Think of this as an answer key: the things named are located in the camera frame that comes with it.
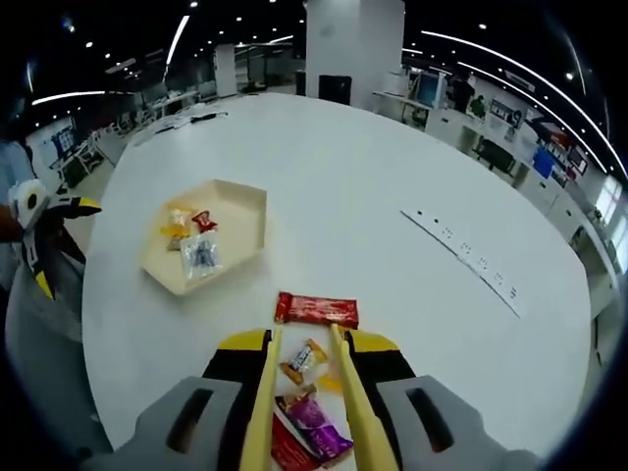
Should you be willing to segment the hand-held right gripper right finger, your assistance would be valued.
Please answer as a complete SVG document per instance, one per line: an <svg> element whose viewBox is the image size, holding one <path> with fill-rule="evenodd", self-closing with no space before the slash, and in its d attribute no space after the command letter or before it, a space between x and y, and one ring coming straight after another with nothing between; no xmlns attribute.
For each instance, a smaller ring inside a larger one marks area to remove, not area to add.
<svg viewBox="0 0 628 471"><path fill-rule="evenodd" d="M478 410L431 376L417 376L396 344L344 333L344 404L364 470L537 470L540 458L508 449Z"/></svg>

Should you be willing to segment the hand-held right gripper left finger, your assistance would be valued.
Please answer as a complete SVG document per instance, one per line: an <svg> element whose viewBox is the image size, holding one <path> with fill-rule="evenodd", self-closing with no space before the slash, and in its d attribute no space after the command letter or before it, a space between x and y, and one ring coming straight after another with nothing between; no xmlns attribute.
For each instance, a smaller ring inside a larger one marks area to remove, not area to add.
<svg viewBox="0 0 628 471"><path fill-rule="evenodd" d="M141 412L132 437L82 470L236 470L272 332L221 342L199 377L187 377Z"/></svg>

